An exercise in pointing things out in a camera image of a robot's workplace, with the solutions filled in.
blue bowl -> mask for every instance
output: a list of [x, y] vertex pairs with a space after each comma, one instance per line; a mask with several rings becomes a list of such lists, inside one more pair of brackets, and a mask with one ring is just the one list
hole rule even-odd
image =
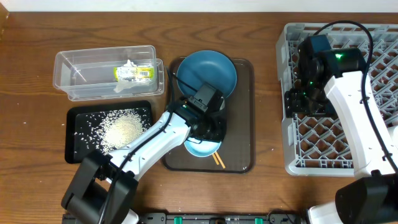
[[[195, 52], [185, 58], [177, 70], [177, 77], [199, 90], [204, 83], [221, 91], [229, 97], [237, 82], [236, 69], [225, 55], [212, 50]], [[184, 95], [195, 95], [195, 92], [184, 84], [177, 82]]]
[[220, 148], [221, 142], [202, 141], [198, 143], [198, 140], [188, 138], [184, 142], [184, 146], [190, 154], [196, 157], [207, 157]]

clear plastic container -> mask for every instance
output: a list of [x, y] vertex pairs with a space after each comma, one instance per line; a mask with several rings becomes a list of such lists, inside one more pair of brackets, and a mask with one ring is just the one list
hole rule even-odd
[[[153, 67], [154, 76], [143, 82], [118, 82], [114, 69], [127, 60], [138, 67]], [[164, 92], [163, 61], [156, 59], [151, 45], [59, 52], [53, 85], [72, 101], [159, 95]]]

wooden table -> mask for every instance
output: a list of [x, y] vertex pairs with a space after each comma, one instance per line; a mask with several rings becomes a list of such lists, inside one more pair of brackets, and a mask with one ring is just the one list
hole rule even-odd
[[[293, 177], [284, 169], [275, 44], [288, 22], [340, 19], [398, 24], [398, 14], [12, 12], [0, 42], [0, 222], [60, 223], [65, 212], [61, 198], [78, 167], [63, 158], [66, 113], [88, 103], [71, 102], [52, 86], [55, 54], [125, 45], [151, 44], [166, 65], [197, 50], [217, 50], [248, 59], [256, 81], [253, 170], [171, 172], [158, 162], [140, 181], [137, 211], [267, 213], [333, 200], [354, 179]], [[152, 102], [158, 118], [165, 95]]]

chopsticks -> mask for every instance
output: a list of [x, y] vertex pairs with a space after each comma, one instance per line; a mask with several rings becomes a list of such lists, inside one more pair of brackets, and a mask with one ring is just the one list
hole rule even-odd
[[223, 167], [223, 169], [225, 169], [225, 165], [224, 162], [221, 160], [220, 155], [218, 154], [218, 152], [215, 152], [212, 154], [214, 161], [216, 162], [217, 165], [221, 164], [221, 166]]

dish rack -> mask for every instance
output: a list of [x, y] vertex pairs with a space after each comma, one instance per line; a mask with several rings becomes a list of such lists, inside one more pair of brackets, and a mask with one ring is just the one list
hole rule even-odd
[[[339, 119], [285, 115], [284, 93], [300, 86], [297, 46], [326, 24], [289, 23], [276, 44], [278, 79], [282, 87], [282, 139], [285, 169], [291, 175], [354, 176], [351, 152]], [[369, 73], [380, 113], [387, 126], [398, 118], [398, 25], [363, 24], [372, 34], [374, 52]], [[357, 47], [365, 60], [366, 34], [355, 25], [335, 24], [321, 32], [333, 49]]]

